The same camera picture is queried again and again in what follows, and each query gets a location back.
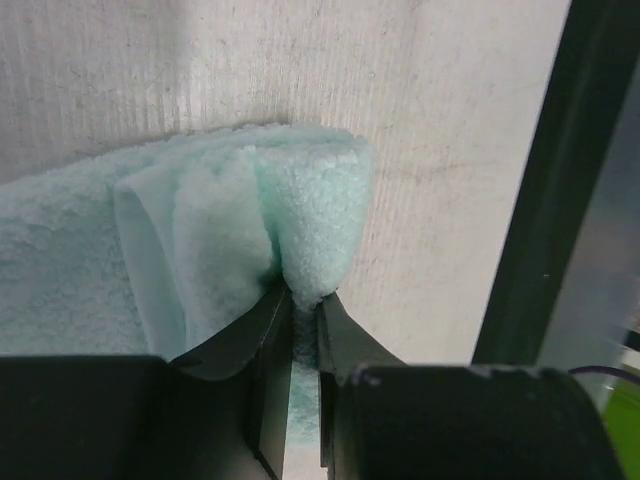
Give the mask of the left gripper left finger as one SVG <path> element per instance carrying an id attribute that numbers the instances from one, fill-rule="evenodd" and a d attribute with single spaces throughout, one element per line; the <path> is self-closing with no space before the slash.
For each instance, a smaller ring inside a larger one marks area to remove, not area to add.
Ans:
<path id="1" fill-rule="evenodd" d="M 1 360 L 5 479 L 278 479 L 292 299 L 275 284 L 196 348 Z"/>

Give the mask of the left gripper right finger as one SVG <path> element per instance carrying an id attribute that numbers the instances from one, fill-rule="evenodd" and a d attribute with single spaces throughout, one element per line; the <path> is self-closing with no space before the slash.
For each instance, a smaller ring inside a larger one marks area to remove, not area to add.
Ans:
<path id="1" fill-rule="evenodd" d="M 570 375 L 408 365 L 336 295 L 315 312 L 320 461 L 332 479 L 620 479 L 602 420 Z"/>

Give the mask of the light green towel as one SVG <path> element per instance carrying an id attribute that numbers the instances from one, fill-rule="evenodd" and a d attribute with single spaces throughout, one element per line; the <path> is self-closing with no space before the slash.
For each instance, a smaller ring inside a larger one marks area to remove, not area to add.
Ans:
<path id="1" fill-rule="evenodd" d="M 288 435 L 319 432 L 313 308 L 366 222 L 374 148 L 248 125 L 120 149 L 1 188 L 1 351 L 173 359 L 283 277 L 294 301 Z"/>

